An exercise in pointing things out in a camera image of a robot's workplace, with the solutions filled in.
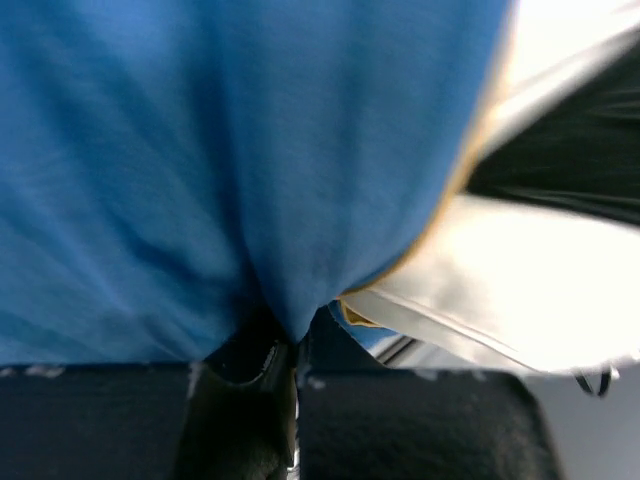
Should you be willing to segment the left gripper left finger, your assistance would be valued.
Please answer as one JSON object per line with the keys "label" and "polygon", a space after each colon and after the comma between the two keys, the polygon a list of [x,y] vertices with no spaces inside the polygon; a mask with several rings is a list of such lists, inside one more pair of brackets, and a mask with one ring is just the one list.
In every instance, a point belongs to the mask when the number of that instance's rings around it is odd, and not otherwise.
{"label": "left gripper left finger", "polygon": [[188,363],[1,370],[1,476],[283,479],[294,460],[293,347],[260,309]]}

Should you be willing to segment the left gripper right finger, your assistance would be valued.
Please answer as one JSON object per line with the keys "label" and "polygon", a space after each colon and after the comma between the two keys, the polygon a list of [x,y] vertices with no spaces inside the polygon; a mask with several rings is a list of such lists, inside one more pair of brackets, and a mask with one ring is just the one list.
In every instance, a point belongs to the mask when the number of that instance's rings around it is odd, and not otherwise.
{"label": "left gripper right finger", "polygon": [[545,417],[516,377],[386,367],[317,311],[298,368],[300,476],[561,479]]}

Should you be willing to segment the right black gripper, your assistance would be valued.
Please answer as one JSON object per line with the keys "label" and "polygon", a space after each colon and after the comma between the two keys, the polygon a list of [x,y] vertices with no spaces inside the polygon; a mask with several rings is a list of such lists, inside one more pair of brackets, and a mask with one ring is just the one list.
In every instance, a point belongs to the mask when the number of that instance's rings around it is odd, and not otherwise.
{"label": "right black gripper", "polygon": [[467,190],[638,224],[638,50],[492,153]]}

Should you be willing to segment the white pillow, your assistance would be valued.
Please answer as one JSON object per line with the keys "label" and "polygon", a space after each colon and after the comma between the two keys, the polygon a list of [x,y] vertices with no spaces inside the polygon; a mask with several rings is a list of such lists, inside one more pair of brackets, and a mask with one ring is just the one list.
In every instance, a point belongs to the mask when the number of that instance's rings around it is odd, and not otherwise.
{"label": "white pillow", "polygon": [[569,375],[636,363],[639,222],[467,190],[492,153],[632,49],[635,1],[516,2],[456,187],[398,266],[341,298],[346,318],[485,368]]}

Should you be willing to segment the blue Pikachu pillowcase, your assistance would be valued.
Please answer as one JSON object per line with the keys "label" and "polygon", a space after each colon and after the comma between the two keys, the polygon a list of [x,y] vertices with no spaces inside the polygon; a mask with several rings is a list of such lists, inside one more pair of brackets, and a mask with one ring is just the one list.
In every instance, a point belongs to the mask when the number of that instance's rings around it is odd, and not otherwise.
{"label": "blue Pikachu pillowcase", "polygon": [[1,361],[193,361],[396,267],[509,1],[5,1]]}

